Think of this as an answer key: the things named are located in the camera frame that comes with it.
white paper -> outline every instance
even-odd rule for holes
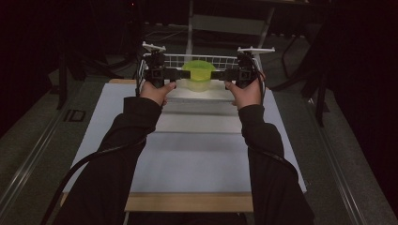
[[[178,84],[168,97],[232,99],[222,82],[209,91],[193,93]],[[123,98],[134,96],[133,84],[105,84],[73,164],[97,151],[114,118],[123,111]],[[265,97],[265,121],[281,133],[285,158],[303,178],[270,90]],[[147,138],[139,157],[131,192],[250,192],[247,146],[240,134],[237,109],[229,103],[170,103],[163,109],[157,131]],[[65,188],[69,192],[79,170]]]

person's right hand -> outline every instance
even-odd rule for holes
[[[224,82],[226,88],[231,91],[234,95],[235,101],[232,102],[233,105],[237,106],[237,109],[249,105],[260,105],[261,104],[261,89],[258,79],[255,79],[251,84],[241,89],[232,82]]]

yellow cup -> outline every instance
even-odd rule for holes
[[[206,91],[211,82],[211,71],[216,68],[203,60],[192,60],[182,66],[182,69],[191,72],[191,78],[187,81],[188,89],[194,92]]]

person's left hand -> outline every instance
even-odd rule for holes
[[[144,82],[140,98],[149,98],[160,106],[167,104],[166,95],[175,89],[176,83],[169,82],[161,88],[156,88],[151,82]]]

person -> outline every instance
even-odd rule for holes
[[[241,133],[251,147],[248,157],[255,224],[313,224],[314,213],[297,177],[277,160],[261,154],[261,151],[270,152],[283,158],[280,133],[263,119],[265,108],[261,104],[259,81],[244,89],[232,82],[225,82],[225,86],[235,98],[233,104],[238,109]],[[115,118],[98,151],[118,146],[125,149],[86,165],[55,216],[54,225],[123,224],[124,207],[138,157],[145,147],[145,137],[155,130],[162,106],[167,104],[167,94],[175,87],[176,84],[170,82],[157,89],[145,82],[139,97],[124,99],[123,112]],[[166,220],[163,217],[158,224],[166,224]]]

